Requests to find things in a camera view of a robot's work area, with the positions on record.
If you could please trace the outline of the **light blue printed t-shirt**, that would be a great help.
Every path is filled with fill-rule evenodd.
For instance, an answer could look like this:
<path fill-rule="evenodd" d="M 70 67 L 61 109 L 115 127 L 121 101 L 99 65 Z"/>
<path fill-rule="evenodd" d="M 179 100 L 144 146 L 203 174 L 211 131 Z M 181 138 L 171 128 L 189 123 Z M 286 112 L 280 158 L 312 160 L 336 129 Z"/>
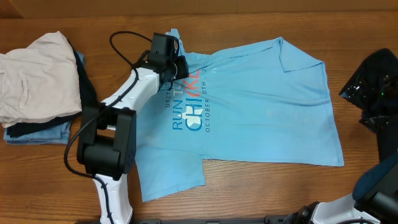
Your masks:
<path fill-rule="evenodd" d="M 145 202 L 205 184 L 205 159 L 342 166 L 325 64 L 283 38 L 186 53 L 137 116 Z"/>

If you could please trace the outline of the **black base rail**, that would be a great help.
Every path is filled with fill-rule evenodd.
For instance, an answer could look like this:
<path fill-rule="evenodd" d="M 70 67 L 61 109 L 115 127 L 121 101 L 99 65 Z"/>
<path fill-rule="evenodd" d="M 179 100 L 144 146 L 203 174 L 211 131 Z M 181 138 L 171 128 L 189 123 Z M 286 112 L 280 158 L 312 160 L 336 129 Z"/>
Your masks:
<path fill-rule="evenodd" d="M 161 220 L 135 219 L 133 224 L 278 224 L 283 223 L 287 215 L 267 215 L 264 218 L 225 218 L 225 219 L 186 219 Z"/>

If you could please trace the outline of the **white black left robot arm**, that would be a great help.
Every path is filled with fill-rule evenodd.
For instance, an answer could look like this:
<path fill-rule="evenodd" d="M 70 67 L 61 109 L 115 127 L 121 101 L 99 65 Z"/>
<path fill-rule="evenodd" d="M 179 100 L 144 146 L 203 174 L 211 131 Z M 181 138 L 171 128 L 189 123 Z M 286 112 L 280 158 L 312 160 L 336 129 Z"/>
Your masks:
<path fill-rule="evenodd" d="M 137 114 L 164 84 L 188 77 L 176 37 L 155 33 L 149 42 L 150 49 L 129 63 L 131 74 L 122 86 L 99 105 L 83 110 L 81 128 L 67 144 L 78 143 L 82 176 L 95 183 L 101 207 L 98 223 L 134 222 L 127 175 L 135 163 Z"/>

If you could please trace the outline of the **blue folded jeans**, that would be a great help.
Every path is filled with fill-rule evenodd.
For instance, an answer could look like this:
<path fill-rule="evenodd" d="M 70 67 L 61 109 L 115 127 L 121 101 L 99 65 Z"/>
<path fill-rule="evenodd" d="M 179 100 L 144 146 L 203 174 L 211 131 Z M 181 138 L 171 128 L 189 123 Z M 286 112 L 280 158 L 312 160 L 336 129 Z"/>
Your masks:
<path fill-rule="evenodd" d="M 6 143 L 13 145 L 66 144 L 70 137 L 71 124 L 72 118 L 67 118 L 65 123 L 18 137 L 12 137 L 11 128 L 6 128 L 4 140 Z"/>

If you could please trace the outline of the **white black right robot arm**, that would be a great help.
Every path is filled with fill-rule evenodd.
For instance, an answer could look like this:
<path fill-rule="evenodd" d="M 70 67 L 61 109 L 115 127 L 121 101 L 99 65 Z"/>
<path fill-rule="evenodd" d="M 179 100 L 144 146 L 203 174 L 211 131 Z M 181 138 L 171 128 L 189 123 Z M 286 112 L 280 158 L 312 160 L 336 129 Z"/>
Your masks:
<path fill-rule="evenodd" d="M 397 223 L 397 155 L 364 173 L 351 194 L 332 202 L 314 202 L 284 223 Z"/>

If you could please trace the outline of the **black garment at right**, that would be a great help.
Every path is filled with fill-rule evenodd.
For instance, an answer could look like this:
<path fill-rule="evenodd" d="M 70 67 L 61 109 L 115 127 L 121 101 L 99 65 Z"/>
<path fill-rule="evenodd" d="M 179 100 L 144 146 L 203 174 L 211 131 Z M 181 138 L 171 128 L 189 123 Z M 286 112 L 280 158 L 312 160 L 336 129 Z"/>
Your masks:
<path fill-rule="evenodd" d="M 397 153 L 397 57 L 377 50 L 353 73 L 340 96 L 359 109 L 359 122 L 376 134 L 379 160 Z"/>

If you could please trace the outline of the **black folded garment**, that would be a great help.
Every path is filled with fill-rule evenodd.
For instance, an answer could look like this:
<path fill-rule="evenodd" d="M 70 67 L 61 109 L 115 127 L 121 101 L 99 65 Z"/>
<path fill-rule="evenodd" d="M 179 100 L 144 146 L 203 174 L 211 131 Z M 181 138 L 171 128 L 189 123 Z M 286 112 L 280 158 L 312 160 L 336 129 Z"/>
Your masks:
<path fill-rule="evenodd" d="M 10 137 L 67 123 L 96 92 L 70 44 L 34 42 L 1 56 L 1 123 Z"/>

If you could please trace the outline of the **beige folded garment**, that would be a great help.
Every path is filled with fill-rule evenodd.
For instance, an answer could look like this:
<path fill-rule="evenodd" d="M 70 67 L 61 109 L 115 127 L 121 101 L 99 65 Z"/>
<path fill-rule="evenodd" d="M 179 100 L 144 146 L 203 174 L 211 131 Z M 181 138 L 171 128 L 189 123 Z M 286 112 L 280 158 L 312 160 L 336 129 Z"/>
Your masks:
<path fill-rule="evenodd" d="M 45 123 L 81 111 L 76 58 L 61 32 L 1 55 L 1 124 Z"/>

